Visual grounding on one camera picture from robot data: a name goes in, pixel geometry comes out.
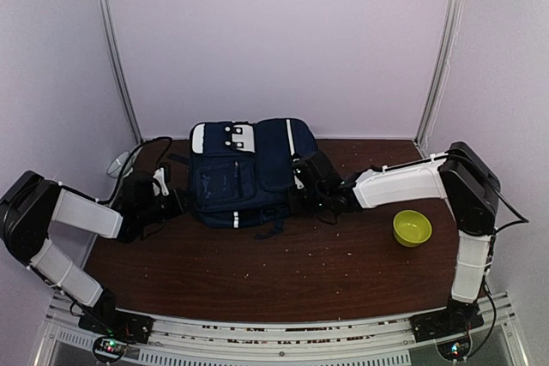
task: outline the yellow-green bowl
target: yellow-green bowl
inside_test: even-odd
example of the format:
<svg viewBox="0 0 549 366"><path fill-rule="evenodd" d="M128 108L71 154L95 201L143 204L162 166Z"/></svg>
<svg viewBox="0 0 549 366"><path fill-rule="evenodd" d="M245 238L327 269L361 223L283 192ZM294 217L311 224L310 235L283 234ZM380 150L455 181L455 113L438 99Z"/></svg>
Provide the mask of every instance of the yellow-green bowl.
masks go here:
<svg viewBox="0 0 549 366"><path fill-rule="evenodd" d="M420 212L403 210L393 219L393 234L402 246L415 248L429 240L432 234L431 222Z"/></svg>

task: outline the white stripe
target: white stripe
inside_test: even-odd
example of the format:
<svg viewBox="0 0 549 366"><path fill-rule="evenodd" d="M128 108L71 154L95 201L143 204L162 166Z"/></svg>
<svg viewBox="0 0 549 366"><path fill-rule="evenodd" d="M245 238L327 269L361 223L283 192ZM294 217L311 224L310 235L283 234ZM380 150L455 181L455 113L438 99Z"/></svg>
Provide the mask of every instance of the white stripe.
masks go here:
<svg viewBox="0 0 549 366"><path fill-rule="evenodd" d="M288 131L288 143L290 143L290 154L293 156L295 154L295 146L293 145L292 121L290 119L286 119L286 129Z"/></svg>

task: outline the green bowl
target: green bowl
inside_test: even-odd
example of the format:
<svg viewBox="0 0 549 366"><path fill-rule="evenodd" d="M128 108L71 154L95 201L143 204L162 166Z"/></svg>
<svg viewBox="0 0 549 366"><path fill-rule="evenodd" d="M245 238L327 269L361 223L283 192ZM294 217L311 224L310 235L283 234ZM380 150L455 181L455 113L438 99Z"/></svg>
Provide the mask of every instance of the green bowl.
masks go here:
<svg viewBox="0 0 549 366"><path fill-rule="evenodd" d="M402 246L416 248L431 237L431 222L420 212L403 210L393 219L393 234Z"/></svg>

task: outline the navy blue backpack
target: navy blue backpack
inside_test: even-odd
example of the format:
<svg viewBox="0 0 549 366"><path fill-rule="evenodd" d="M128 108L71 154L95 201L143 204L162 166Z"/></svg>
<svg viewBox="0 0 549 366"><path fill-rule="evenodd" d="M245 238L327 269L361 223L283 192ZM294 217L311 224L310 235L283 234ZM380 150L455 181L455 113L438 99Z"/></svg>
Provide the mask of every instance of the navy blue backpack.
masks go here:
<svg viewBox="0 0 549 366"><path fill-rule="evenodd" d="M209 227L242 228L274 221L282 231L301 189L292 162L318 150L298 119L199 123L190 132L190 210Z"/></svg>

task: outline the metal frame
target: metal frame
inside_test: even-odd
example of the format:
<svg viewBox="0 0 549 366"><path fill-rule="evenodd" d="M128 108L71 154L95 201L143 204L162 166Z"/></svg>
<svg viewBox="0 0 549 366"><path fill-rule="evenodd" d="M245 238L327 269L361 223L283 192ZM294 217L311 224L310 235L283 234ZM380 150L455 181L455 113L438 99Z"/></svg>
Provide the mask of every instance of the metal frame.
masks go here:
<svg viewBox="0 0 549 366"><path fill-rule="evenodd" d="M434 123L442 98L444 83L446 82L449 72L449 56L452 45L455 42L457 27L462 12L462 3L463 0L448 0L443 37L440 41L440 49L438 50L437 62L431 79L431 87L429 88L425 109L419 123L418 133L414 139L414 142L420 151L425 150L427 138L430 133L429 129Z"/></svg>
<svg viewBox="0 0 549 366"><path fill-rule="evenodd" d="M516 366L528 366L522 345L522 331L506 293L494 296L497 324L504 329L506 345ZM479 300L486 324L490 327L492 306ZM78 328L78 318L69 312L70 300L57 294L46 315L45 328L33 358L34 366L48 366L57 342L91 349L97 335ZM383 364L377 359L398 359L409 365L409 351L434 341L416 343L410 328L412 314L384 316L356 321L319 321L309 323L228 323L196 321L150 315L154 328L148 345L133 345L124 360L146 365L201 364L226 366ZM461 335L449 336L448 339Z"/></svg>
<svg viewBox="0 0 549 366"><path fill-rule="evenodd" d="M122 61L120 59L120 52L118 50L117 38L114 33L114 25L112 23L111 8L109 6L109 0L98 0L100 4L101 16L103 18L103 27L105 29L106 43L109 48L109 56L112 65L112 71L114 72L114 78L117 83L118 93L124 106L124 113L130 124L131 133L136 140L136 143L141 143L143 138L141 131L139 130L139 124L137 123L136 112L131 104L131 97L128 92L128 85L124 77L124 71L122 68Z"/></svg>

